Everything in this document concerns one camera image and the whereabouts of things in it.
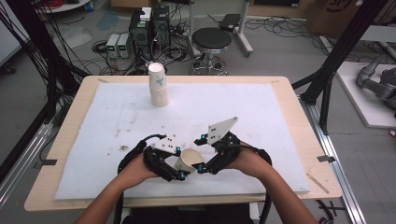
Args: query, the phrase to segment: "cardboard box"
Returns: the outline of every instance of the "cardboard box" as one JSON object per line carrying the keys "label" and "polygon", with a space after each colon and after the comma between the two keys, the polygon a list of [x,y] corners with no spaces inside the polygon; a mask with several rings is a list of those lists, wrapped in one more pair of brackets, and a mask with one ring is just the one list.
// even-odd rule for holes
{"label": "cardboard box", "polygon": [[317,0],[306,19],[309,33],[340,37],[360,8],[358,0]]}

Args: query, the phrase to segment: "gray floor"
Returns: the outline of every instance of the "gray floor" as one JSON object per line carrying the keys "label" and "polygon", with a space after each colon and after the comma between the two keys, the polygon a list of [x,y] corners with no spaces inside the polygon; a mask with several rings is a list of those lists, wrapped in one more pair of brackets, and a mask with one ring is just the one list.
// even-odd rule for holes
{"label": "gray floor", "polygon": [[[105,39],[111,32],[127,31],[129,21],[114,20],[111,15],[104,6],[92,13],[78,9],[61,13],[56,18],[58,21],[68,22],[85,17],[84,20],[71,24],[84,26],[92,34],[90,43],[73,49],[84,61],[98,57],[91,50],[92,43]],[[197,19],[195,24],[199,26],[206,20],[209,18]],[[221,54],[221,58],[227,62],[230,76],[285,76],[292,83],[314,73],[326,59],[321,49],[314,47],[312,40],[308,38],[280,37],[262,27],[255,30],[247,28],[245,34],[254,48],[254,53],[249,58],[245,57],[235,38],[230,50]],[[364,46],[356,47],[354,53],[375,55]],[[11,61],[17,72],[7,74],[2,70],[0,74],[0,162],[17,143],[46,101],[45,85],[27,56],[19,52]],[[167,66],[167,75],[187,75],[190,66],[190,62],[170,64]],[[94,74],[100,71],[92,64],[89,69]],[[296,91],[301,92],[304,92],[304,88]],[[389,137],[387,129],[364,126],[337,78],[334,79],[332,88],[329,132],[367,223],[392,223],[396,218],[395,139]],[[49,148],[50,146],[44,149],[43,156]],[[34,168],[37,161],[38,158],[0,210],[2,223],[70,223],[81,212],[30,213],[24,210],[24,202],[39,172]],[[317,218],[326,217],[315,201],[304,202]],[[340,209],[334,210],[335,222],[349,223],[342,200],[332,200],[332,203]],[[271,211],[268,223],[281,223],[275,208]]]}

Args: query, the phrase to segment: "black stool seat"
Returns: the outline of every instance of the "black stool seat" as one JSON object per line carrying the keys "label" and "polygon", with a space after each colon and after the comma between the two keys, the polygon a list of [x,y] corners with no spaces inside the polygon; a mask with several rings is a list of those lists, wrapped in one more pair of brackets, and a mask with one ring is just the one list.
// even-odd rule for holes
{"label": "black stool seat", "polygon": [[230,35],[218,28],[203,28],[192,34],[192,44],[200,51],[224,51],[231,44]]}

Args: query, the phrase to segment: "table surface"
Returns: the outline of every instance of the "table surface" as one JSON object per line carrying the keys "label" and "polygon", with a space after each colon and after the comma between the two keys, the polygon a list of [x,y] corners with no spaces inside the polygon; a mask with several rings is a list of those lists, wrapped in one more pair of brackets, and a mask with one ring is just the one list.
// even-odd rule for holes
{"label": "table surface", "polygon": [[[319,162],[323,150],[311,125],[301,108],[289,81],[285,77],[194,77],[168,76],[173,83],[266,83],[271,84],[288,125],[311,191],[299,194],[301,199],[324,199],[341,197],[341,187],[329,163]],[[57,160],[53,166],[43,166],[25,202],[27,211],[49,211],[86,208],[92,200],[54,200],[62,179],[70,149],[78,136],[78,130],[90,108],[100,83],[148,83],[149,77],[86,77],[64,119],[64,123],[52,145],[47,160]],[[177,198],[126,199],[125,206],[191,205],[211,203],[262,202],[264,194],[226,196],[194,196]]]}

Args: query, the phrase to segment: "white board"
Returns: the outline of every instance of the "white board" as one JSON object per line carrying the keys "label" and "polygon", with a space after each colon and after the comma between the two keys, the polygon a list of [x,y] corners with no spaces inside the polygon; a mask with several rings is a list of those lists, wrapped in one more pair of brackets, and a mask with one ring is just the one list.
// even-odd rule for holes
{"label": "white board", "polygon": [[[198,147],[193,141],[207,133],[208,125],[233,117],[239,120],[232,132],[254,147],[266,149],[294,191],[310,190],[271,85],[170,83],[168,87],[170,104],[155,107],[150,103],[148,84],[101,84],[70,151],[55,199],[96,197],[116,176],[125,154],[155,133],[175,134],[182,150],[195,148],[209,161],[214,149]],[[173,165],[176,159],[167,162]],[[127,190],[125,197],[263,192],[257,179],[223,170],[217,175],[194,173],[183,182],[149,179]]]}
{"label": "white board", "polygon": [[[367,127],[394,128],[396,127],[396,119],[394,118],[396,111],[376,98],[372,91],[356,85],[358,73],[366,65],[367,63],[343,63],[337,72],[341,78],[341,83]],[[393,67],[395,65],[379,64],[375,69],[372,80],[379,82],[382,72]]]}

